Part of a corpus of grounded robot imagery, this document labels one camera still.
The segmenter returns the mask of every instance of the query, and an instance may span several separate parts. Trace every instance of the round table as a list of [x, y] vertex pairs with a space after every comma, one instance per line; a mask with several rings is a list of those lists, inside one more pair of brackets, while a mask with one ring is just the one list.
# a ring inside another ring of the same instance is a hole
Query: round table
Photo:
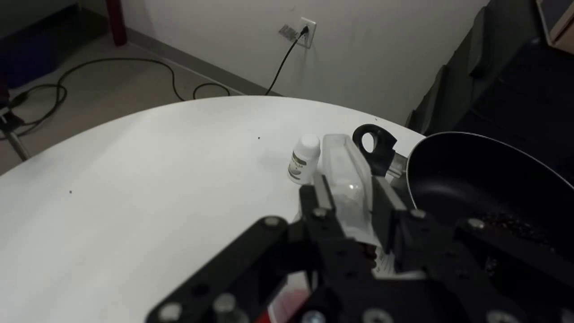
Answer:
[[262, 215], [289, 215], [302, 134], [379, 124], [277, 97], [164, 106], [81, 133], [0, 177], [0, 321], [142, 323]]

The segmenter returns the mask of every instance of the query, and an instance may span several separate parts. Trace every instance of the small white bottle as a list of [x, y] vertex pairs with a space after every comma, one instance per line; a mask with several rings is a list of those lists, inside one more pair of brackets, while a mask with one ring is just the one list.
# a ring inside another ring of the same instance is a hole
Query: small white bottle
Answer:
[[320, 154], [321, 154], [321, 142], [318, 136], [307, 134], [298, 140], [298, 143], [293, 149], [291, 161], [287, 174], [289, 177], [298, 185], [309, 185], [313, 183]]

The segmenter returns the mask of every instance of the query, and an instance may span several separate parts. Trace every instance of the white plastic object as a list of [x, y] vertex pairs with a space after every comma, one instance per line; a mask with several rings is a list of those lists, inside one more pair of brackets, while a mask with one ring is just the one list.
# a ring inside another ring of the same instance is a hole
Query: white plastic object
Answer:
[[347, 237], [381, 246], [372, 226], [372, 170], [347, 134], [323, 138], [321, 172], [336, 201], [338, 219]]
[[286, 208], [286, 219], [287, 222], [296, 222], [302, 219], [302, 201], [300, 201], [300, 188], [302, 185], [295, 183], [293, 179], [286, 179], [287, 185], [287, 208]]
[[291, 154], [287, 168], [289, 177], [300, 185], [313, 183], [314, 174], [318, 172], [320, 156], [320, 138], [313, 134], [302, 136]]

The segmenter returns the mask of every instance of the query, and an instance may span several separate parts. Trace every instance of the black cable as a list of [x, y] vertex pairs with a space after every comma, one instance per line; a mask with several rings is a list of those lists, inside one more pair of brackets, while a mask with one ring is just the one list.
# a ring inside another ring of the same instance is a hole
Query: black cable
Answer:
[[90, 66], [90, 64], [97, 64], [97, 63], [115, 63], [115, 61], [128, 61], [128, 63], [135, 63], [135, 61], [140, 61], [140, 63], [153, 63], [153, 64], [160, 64], [160, 66], [165, 66], [169, 72], [171, 72], [171, 82], [173, 82], [173, 91], [174, 95], [180, 99], [180, 100], [185, 100], [180, 91], [178, 91], [178, 84], [176, 84], [176, 72], [173, 66], [169, 66], [167, 63], [164, 61], [158, 61], [158, 59], [147, 59], [147, 57], [103, 57], [103, 59], [92, 59], [92, 61], [87, 61], [83, 64], [78, 64], [74, 68], [70, 68], [69, 72], [65, 72], [58, 81], [56, 84], [40, 84], [40, 86], [34, 86], [34, 88], [29, 88], [27, 91], [20, 93], [15, 97], [13, 100], [13, 109], [18, 107], [27, 97], [29, 93], [36, 91], [36, 90], [42, 90], [42, 88], [56, 88], [56, 99], [54, 99], [54, 104], [52, 107], [40, 118], [33, 120], [33, 122], [26, 122], [26, 125], [29, 125], [29, 129], [26, 131], [20, 131], [17, 133], [18, 136], [26, 136], [33, 131], [36, 131], [43, 122], [47, 122], [52, 115], [58, 113], [58, 109], [61, 107], [61, 104], [67, 100], [69, 97], [69, 90], [63, 86], [63, 82], [78, 70], [85, 68], [85, 66]]
[[230, 88], [225, 86], [225, 84], [219, 84], [219, 82], [203, 82], [203, 84], [200, 84], [200, 86], [194, 88], [192, 99], [198, 99], [198, 91], [200, 91], [201, 88], [208, 88], [208, 86], [216, 86], [216, 88], [225, 90], [225, 91], [228, 93], [228, 97], [232, 95]]
[[[287, 50], [287, 54], [286, 54], [286, 57], [284, 57], [284, 61], [282, 61], [280, 68], [277, 70], [277, 73], [275, 73], [275, 77], [273, 77], [273, 82], [271, 82], [271, 84], [269, 84], [269, 88], [266, 90], [266, 95], [269, 95], [269, 93], [271, 93], [271, 90], [273, 90], [273, 86], [275, 86], [277, 79], [280, 77], [280, 73], [282, 73], [282, 70], [284, 70], [284, 64], [286, 64], [287, 57], [291, 55], [291, 52], [293, 52], [293, 48], [295, 48], [295, 45], [298, 45], [298, 43], [300, 43], [300, 39], [302, 39], [305, 34], [309, 34], [309, 27], [305, 27], [305, 29], [300, 32], [300, 36], [291, 43], [291, 46], [289, 46], [289, 50]], [[194, 99], [198, 99], [198, 91], [200, 91], [201, 88], [207, 88], [207, 86], [217, 86], [217, 88], [223, 88], [228, 95], [232, 95], [232, 91], [230, 91], [230, 88], [228, 88], [228, 86], [223, 86], [223, 84], [219, 84], [219, 82], [203, 82], [203, 84], [196, 86], [196, 90], [194, 90]]]
[[[273, 77], [273, 82], [269, 84], [266, 95], [271, 93], [275, 82], [278, 81], [278, 77], [280, 77], [280, 73], [282, 73], [282, 70], [284, 70], [284, 64], [286, 64], [287, 57], [291, 55], [293, 48], [298, 45], [298, 41], [300, 41], [305, 34], [309, 34], [309, 27], [305, 27], [305, 29], [300, 32], [300, 36], [293, 41], [293, 45], [289, 46], [289, 50], [287, 50], [287, 54], [286, 54], [280, 68], [277, 70], [277, 73], [275, 73], [275, 77]], [[85, 66], [90, 66], [90, 64], [113, 63], [113, 61], [128, 61], [128, 63], [142, 61], [142, 63], [153, 63], [153, 64], [165, 66], [165, 68], [171, 72], [171, 81], [173, 81], [171, 84], [173, 84], [174, 95], [176, 95], [180, 100], [185, 100], [185, 99], [182, 97], [182, 93], [178, 91], [174, 68], [169, 66], [169, 64], [164, 63], [164, 61], [147, 59], [147, 57], [103, 57], [103, 59], [92, 59], [92, 61], [87, 61], [87, 63], [78, 64], [78, 66], [70, 68], [69, 72], [65, 72], [65, 73], [56, 81], [56, 84], [40, 84], [40, 86], [29, 88], [27, 91], [17, 95], [15, 100], [11, 100], [11, 106], [9, 106], [11, 109], [22, 106], [22, 104], [29, 99], [29, 95], [31, 95], [33, 91], [36, 91], [36, 90], [56, 88], [56, 99], [54, 99], [52, 107], [51, 107], [43, 116], [40, 116], [40, 118], [36, 118], [36, 120], [33, 120], [33, 122], [26, 122], [24, 125], [27, 125], [27, 129], [24, 129], [24, 131], [20, 131], [20, 133], [17, 133], [17, 134], [18, 134], [18, 136], [26, 136], [26, 134], [40, 129], [40, 125], [42, 125], [43, 122], [47, 122], [52, 115], [56, 115], [56, 113], [60, 111], [61, 104], [69, 99], [69, 90], [63, 86], [63, 82], [65, 82], [74, 72], [78, 72], [78, 70], [81, 70], [81, 68], [85, 68]], [[201, 88], [207, 88], [207, 86], [223, 88], [228, 95], [232, 95], [230, 88], [226, 88], [226, 86], [223, 86], [223, 84], [205, 82], [205, 84], [200, 84], [200, 86], [194, 88], [192, 99], [196, 99], [196, 97], [198, 97], [198, 91], [200, 91]]]
[[271, 90], [273, 90], [273, 86], [275, 86], [277, 79], [280, 77], [280, 73], [282, 73], [282, 70], [284, 70], [284, 64], [286, 64], [287, 57], [291, 55], [293, 48], [300, 43], [300, 39], [302, 39], [305, 34], [309, 34], [309, 27], [305, 27], [305, 29], [300, 32], [300, 36], [293, 41], [293, 45], [289, 46], [289, 50], [287, 50], [287, 54], [286, 54], [286, 57], [284, 57], [284, 61], [282, 61], [280, 68], [277, 70], [277, 73], [275, 73], [275, 77], [273, 77], [273, 82], [269, 84], [269, 88], [268, 88], [266, 95], [269, 95], [269, 93], [271, 93]]

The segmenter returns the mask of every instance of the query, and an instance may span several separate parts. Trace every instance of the black frying pan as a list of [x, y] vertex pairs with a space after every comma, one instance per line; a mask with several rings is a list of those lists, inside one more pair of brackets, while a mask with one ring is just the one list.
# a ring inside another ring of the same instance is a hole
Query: black frying pan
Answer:
[[[363, 145], [366, 134], [375, 142], [372, 152]], [[354, 142], [374, 174], [384, 176], [395, 138], [377, 125], [361, 125]], [[415, 147], [399, 192], [443, 224], [483, 219], [574, 260], [574, 186], [504, 142], [472, 133], [429, 136]]]

